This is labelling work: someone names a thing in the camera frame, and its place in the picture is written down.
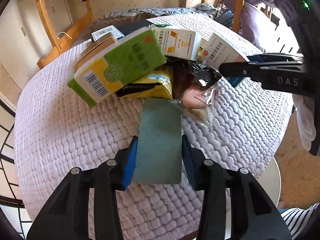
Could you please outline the white blue medicine box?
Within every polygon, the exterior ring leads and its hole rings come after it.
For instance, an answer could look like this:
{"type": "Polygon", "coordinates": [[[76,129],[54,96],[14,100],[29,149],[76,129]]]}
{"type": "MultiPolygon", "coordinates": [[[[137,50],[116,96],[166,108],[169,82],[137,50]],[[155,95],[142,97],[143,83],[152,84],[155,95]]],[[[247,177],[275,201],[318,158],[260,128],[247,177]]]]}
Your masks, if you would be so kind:
{"type": "Polygon", "coordinates": [[[238,34],[213,33],[209,41],[204,40],[200,45],[202,62],[215,70],[219,70],[223,63],[249,62],[243,52],[242,41],[244,39],[238,34]]]}

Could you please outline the teal green card box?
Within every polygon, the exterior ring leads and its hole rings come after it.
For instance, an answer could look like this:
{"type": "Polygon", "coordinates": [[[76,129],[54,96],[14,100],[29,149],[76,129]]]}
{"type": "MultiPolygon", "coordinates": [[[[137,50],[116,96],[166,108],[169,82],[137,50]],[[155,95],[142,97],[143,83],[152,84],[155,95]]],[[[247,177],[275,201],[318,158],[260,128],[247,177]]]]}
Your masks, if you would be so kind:
{"type": "Polygon", "coordinates": [[[134,180],[179,184],[182,176],[181,112],[167,99],[146,98],[140,121],[134,180]]]}

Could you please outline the white round trash bin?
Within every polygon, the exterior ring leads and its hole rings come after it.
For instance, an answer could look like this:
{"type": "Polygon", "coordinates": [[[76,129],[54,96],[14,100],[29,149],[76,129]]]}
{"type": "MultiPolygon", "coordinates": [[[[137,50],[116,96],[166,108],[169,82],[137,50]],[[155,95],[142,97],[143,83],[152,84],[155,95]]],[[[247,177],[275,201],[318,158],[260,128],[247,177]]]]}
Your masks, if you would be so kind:
{"type": "Polygon", "coordinates": [[[276,160],[271,159],[257,180],[244,167],[225,173],[231,185],[225,239],[287,239],[289,233],[277,211],[281,177],[276,160]]]}

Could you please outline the purple pillow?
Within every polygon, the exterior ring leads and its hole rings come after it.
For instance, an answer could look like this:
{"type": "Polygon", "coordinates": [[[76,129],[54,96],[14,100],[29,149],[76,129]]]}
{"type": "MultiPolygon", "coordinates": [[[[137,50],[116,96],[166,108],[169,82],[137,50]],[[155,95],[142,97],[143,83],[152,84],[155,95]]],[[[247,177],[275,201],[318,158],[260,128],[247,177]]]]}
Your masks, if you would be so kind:
{"type": "Polygon", "coordinates": [[[242,37],[264,53],[279,52],[276,25],[255,6],[245,2],[240,14],[242,37]]]}

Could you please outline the striped shirt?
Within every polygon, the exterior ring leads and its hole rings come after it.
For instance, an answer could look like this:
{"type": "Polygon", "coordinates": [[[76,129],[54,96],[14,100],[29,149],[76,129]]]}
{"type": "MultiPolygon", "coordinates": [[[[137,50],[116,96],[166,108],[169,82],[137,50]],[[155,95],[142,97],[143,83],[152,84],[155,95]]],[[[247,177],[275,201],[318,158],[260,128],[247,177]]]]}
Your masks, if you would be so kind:
{"type": "Polygon", "coordinates": [[[286,223],[292,239],[319,239],[319,203],[307,209],[293,207],[280,209],[279,213],[286,223]]]}

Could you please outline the shoji sliding door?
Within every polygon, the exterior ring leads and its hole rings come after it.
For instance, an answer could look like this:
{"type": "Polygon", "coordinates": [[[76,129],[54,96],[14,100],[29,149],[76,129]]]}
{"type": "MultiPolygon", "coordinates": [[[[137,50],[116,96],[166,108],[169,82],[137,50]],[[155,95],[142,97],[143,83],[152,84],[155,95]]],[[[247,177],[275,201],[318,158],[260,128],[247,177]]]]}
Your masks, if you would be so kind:
{"type": "Polygon", "coordinates": [[[14,123],[14,110],[1,101],[1,239],[26,239],[32,226],[16,176],[14,123]]]}

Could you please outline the clear wrapped bun packet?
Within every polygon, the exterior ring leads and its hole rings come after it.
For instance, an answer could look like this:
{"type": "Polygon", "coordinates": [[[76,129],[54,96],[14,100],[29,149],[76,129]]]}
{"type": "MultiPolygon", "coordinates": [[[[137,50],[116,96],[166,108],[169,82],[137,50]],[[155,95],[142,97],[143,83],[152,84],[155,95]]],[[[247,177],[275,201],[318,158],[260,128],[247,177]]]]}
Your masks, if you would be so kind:
{"type": "Polygon", "coordinates": [[[210,127],[213,126],[217,113],[217,98],[220,90],[221,87],[218,85],[208,89],[193,85],[187,88],[179,99],[169,102],[196,123],[210,127]]]}

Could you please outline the black foil wrapper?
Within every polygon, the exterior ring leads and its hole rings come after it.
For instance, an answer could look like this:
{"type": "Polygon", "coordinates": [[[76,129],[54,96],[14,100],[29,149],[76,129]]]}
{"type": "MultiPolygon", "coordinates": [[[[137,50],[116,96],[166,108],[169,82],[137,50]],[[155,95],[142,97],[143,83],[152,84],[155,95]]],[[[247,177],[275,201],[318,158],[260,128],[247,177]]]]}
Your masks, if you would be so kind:
{"type": "Polygon", "coordinates": [[[216,84],[222,75],[206,64],[174,58],[167,61],[173,70],[172,98],[179,99],[190,86],[208,89],[216,84]]]}

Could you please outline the white orange medicine box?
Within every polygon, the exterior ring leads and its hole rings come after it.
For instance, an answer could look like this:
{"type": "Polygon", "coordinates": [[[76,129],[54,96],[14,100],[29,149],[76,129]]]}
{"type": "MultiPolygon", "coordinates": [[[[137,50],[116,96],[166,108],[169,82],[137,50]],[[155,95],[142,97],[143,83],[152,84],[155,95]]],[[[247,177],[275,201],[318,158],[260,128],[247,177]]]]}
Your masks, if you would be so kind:
{"type": "Polygon", "coordinates": [[[156,40],[165,56],[197,61],[202,36],[195,31],[153,27],[156,40]]]}

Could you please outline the blue grey duvet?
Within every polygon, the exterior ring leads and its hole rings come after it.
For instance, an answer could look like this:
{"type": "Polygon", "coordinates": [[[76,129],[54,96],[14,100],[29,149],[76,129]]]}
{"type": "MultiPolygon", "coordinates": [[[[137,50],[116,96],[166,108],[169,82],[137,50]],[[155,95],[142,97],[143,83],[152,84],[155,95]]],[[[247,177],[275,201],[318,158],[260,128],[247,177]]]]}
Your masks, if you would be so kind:
{"type": "Polygon", "coordinates": [[[204,2],[195,7],[173,7],[173,8],[134,8],[123,11],[112,11],[103,16],[103,19],[109,17],[132,17],[140,14],[148,14],[151,17],[168,16],[174,14],[203,14],[216,22],[231,28],[234,14],[227,8],[215,7],[211,3],[204,2]]]}

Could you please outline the pink quilted bed cover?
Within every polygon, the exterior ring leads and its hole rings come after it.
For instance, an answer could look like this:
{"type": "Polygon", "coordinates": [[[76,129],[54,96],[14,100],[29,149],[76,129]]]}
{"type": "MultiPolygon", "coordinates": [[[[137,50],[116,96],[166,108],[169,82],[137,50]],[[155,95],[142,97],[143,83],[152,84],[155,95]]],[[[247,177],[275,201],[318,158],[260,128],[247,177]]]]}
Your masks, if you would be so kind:
{"type": "MultiPolygon", "coordinates": [[[[88,170],[114,157],[138,134],[142,99],[111,96],[89,107],[67,85],[86,38],[40,70],[25,86],[14,125],[15,165],[22,199],[31,219],[71,168],[88,170]]],[[[246,167],[261,176],[289,123],[292,96],[264,90],[245,79],[232,87],[219,82],[213,126],[182,116],[191,145],[222,167],[246,167]]],[[[199,227],[203,193],[182,176],[178,185],[132,183],[117,193],[125,239],[180,239],[199,227]]]]}

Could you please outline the yellow black snack bag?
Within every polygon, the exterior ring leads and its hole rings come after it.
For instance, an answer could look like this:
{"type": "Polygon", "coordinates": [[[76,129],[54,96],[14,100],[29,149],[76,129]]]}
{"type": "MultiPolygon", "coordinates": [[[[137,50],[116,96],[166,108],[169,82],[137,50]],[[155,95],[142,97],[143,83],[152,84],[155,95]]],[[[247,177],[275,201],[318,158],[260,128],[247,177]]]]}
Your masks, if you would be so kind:
{"type": "Polygon", "coordinates": [[[160,66],[116,92],[119,98],[172,99],[173,70],[160,66]]]}

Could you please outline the green yellow medicine box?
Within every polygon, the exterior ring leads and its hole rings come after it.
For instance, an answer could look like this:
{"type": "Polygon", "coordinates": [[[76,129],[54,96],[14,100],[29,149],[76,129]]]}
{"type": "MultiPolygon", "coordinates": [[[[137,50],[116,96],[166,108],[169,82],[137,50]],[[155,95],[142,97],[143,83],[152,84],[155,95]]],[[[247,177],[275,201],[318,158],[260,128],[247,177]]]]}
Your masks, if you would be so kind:
{"type": "Polygon", "coordinates": [[[165,64],[151,27],[140,28],[94,55],[68,81],[89,107],[165,64]]]}

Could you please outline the dark blue notebook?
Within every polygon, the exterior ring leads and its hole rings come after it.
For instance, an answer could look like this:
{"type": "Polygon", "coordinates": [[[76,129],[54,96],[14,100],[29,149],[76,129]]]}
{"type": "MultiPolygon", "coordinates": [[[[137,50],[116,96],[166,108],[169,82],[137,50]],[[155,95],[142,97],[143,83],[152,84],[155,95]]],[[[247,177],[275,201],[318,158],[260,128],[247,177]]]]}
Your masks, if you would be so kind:
{"type": "Polygon", "coordinates": [[[152,23],[147,20],[140,20],[135,22],[124,23],[118,26],[117,29],[126,36],[140,28],[150,27],[151,25],[152,23]]]}

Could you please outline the brown blanket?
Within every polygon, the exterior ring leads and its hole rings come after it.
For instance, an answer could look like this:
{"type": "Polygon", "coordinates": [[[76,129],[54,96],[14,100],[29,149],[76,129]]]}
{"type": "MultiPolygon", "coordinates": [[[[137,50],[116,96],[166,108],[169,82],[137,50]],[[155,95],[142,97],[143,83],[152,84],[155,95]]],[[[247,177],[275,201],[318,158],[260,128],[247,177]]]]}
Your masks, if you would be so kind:
{"type": "Polygon", "coordinates": [[[125,23],[146,20],[148,18],[154,18],[154,17],[156,17],[156,15],[153,13],[142,12],[142,13],[137,14],[135,16],[116,16],[116,17],[101,18],[99,20],[94,20],[92,23],[90,23],[86,27],[85,32],[92,33],[94,31],[97,31],[97,30],[102,29],[104,27],[108,27],[110,25],[114,25],[115,27],[118,27],[118,26],[125,24],[125,23]]]}

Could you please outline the brown cardboard box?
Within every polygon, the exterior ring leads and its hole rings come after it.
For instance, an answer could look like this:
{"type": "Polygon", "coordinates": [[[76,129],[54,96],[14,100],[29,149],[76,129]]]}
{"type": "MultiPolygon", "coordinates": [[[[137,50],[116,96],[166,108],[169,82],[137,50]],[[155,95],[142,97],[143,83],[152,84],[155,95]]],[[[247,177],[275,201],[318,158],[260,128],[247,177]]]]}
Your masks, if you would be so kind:
{"type": "Polygon", "coordinates": [[[115,43],[116,40],[124,37],[124,34],[114,25],[110,25],[94,31],[91,36],[92,43],[77,58],[74,70],[77,70],[94,55],[115,43]]]}

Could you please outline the wooden bunk bed frame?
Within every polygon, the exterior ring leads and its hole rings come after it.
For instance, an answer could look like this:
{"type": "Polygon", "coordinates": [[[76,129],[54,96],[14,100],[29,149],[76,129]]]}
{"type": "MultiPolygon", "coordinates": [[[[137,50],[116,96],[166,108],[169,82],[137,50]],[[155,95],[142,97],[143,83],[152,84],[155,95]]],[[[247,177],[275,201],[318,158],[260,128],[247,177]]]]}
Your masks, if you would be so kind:
{"type": "Polygon", "coordinates": [[[57,57],[91,38],[85,32],[94,20],[112,11],[134,8],[195,7],[203,0],[35,0],[41,22],[52,44],[37,65],[44,68],[57,57]]]}

